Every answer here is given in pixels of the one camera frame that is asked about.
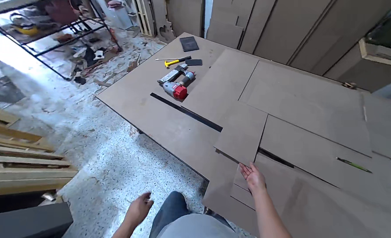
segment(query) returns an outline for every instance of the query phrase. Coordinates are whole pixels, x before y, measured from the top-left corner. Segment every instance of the terrazzo floor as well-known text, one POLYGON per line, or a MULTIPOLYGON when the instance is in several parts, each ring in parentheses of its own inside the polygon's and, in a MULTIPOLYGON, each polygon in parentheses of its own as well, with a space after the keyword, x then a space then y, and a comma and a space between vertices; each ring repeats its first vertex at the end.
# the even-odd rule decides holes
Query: terrazzo floor
MULTIPOLYGON (((129 204, 141 193, 152 191, 155 201, 145 221, 132 237, 148 237, 152 221, 162 202, 172 191, 182 192, 193 212, 202 212, 207 182, 145 135, 140 135, 123 118, 96 99, 106 87, 93 83, 140 63, 164 43, 126 32, 116 34, 124 52, 98 66, 84 85, 67 82, 0 35, 0 72, 11 78, 25 98, 5 110, 22 119, 12 128, 45 136, 58 154, 65 154, 79 173, 59 191, 69 203, 74 223, 65 238, 109 238, 119 227, 129 204)), ((107 32, 99 37, 108 42, 107 32)), ((53 44, 47 39, 34 47, 53 44)), ((71 62, 64 52, 44 57, 50 65, 68 74, 71 62)), ((108 83, 120 79, 119 73, 108 83)), ((231 224, 240 237, 250 236, 231 224)))

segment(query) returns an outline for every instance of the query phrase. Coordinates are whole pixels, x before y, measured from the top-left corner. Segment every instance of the right hand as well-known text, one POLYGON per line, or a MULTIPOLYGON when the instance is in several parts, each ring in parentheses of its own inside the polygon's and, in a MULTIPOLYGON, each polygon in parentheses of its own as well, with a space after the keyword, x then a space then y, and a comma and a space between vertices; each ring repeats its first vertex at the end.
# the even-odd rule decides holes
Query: right hand
POLYGON ((251 193, 265 192, 266 191, 266 180, 264 175, 258 170, 257 166, 250 162, 250 167, 246 167, 243 164, 239 164, 241 167, 241 174, 244 176, 248 183, 248 188, 251 193))

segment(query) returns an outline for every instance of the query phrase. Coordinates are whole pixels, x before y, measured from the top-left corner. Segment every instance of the hand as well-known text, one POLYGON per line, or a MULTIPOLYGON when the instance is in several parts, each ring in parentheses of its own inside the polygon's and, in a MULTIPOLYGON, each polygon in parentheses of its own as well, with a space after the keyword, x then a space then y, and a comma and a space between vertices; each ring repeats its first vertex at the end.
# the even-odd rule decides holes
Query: hand
POLYGON ((151 192, 143 193, 137 199, 135 199, 126 212, 124 223, 128 223, 131 226, 137 227, 147 217, 151 206, 154 201, 150 199, 151 192))
POLYGON ((241 174, 244 176, 245 180, 248 183, 248 188, 251 193, 265 192, 266 191, 266 182, 264 175, 258 170, 257 166, 250 162, 250 167, 246 167, 243 164, 239 164, 241 167, 241 174))

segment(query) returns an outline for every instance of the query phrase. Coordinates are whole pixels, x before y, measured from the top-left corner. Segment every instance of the mdf board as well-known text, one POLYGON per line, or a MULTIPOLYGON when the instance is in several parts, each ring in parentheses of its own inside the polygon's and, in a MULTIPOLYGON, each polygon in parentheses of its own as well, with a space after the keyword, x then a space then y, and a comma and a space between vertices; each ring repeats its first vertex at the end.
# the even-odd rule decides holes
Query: mdf board
POLYGON ((238 16, 236 25, 246 28, 254 2, 255 0, 215 0, 213 1, 212 17, 216 10, 234 13, 238 16))
POLYGON ((256 211, 230 196, 238 164, 222 154, 219 159, 212 165, 216 173, 209 180, 203 205, 250 232, 251 235, 260 237, 256 211))
POLYGON ((241 99, 331 141, 371 156, 358 92, 284 67, 259 62, 241 99))
POLYGON ((275 0, 257 0, 254 2, 251 16, 241 41, 240 51, 253 54, 274 4, 275 0))
POLYGON ((238 169, 235 172, 234 184, 241 187, 242 189, 245 189, 248 192, 250 191, 248 189, 247 181, 245 180, 244 176, 242 176, 240 165, 238 165, 238 169))
MULTIPOLYGON (((188 36, 191 35, 183 33, 180 37, 188 36)), ((228 49, 197 36, 195 40, 200 49, 192 51, 191 55, 193 58, 202 58, 203 65, 189 67, 190 71, 196 72, 196 80, 189 85, 187 99, 193 94, 190 90, 198 88, 198 85, 203 83, 209 67, 224 49, 228 49)), ((157 80, 171 69, 166 69, 164 62, 155 61, 155 58, 180 56, 179 54, 184 52, 179 39, 175 39, 97 97, 198 174, 211 180, 217 173, 211 163, 215 163, 220 155, 215 152, 213 145, 220 133, 150 95, 153 89, 158 87, 163 93, 160 95, 162 98, 173 100, 157 83, 157 80)))
POLYGON ((207 39, 236 49, 243 30, 242 27, 224 24, 211 19, 209 29, 207 30, 207 39))
POLYGON ((257 62, 258 58, 249 54, 225 50, 181 106, 222 126, 257 62))
POLYGON ((229 110, 214 147, 236 161, 250 165, 256 158, 267 113, 238 101, 229 110))
POLYGON ((211 19, 224 24, 236 25, 236 21, 238 21, 238 15, 231 12, 221 11, 217 8, 213 8, 211 13, 211 19))
POLYGON ((391 237, 391 214, 380 208, 265 156, 255 164, 270 177, 268 194, 293 237, 391 237))
POLYGON ((154 21, 156 23, 157 37, 165 42, 169 43, 176 38, 172 29, 172 23, 167 18, 167 6, 165 0, 153 0, 151 1, 154 12, 154 21))
POLYGON ((291 65, 324 75, 391 9, 391 0, 337 0, 291 65))
POLYGON ((368 93, 362 95, 371 148, 391 159, 391 100, 368 93))
POLYGON ((254 55, 287 64, 331 0, 278 0, 254 55))
POLYGON ((376 173, 380 171, 375 170, 379 167, 374 166, 374 158, 359 154, 270 115, 260 147, 391 213, 391 191, 385 188, 387 185, 380 182, 382 176, 391 178, 391 174, 377 176, 376 173), (369 169, 372 173, 336 158, 348 160, 369 169))
POLYGON ((324 77, 342 83, 354 82, 359 88, 374 92, 391 83, 391 60, 367 52, 363 55, 356 44, 324 77))
POLYGON ((204 0, 168 0, 167 17, 175 35, 203 36, 204 0))
POLYGON ((256 209, 256 205, 254 204, 254 198, 251 196, 251 193, 235 184, 232 185, 230 196, 240 201, 241 203, 244 203, 249 208, 253 210, 256 209))

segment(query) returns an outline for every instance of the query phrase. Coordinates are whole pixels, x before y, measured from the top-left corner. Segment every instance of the left hand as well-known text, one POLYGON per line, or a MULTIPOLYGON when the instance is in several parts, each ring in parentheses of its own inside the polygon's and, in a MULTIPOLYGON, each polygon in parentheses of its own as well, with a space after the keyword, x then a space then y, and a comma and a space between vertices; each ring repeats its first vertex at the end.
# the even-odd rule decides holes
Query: left hand
POLYGON ((143 193, 137 199, 135 199, 126 212, 123 222, 129 223, 134 227, 137 227, 147 217, 151 206, 154 201, 150 199, 151 192, 143 193))

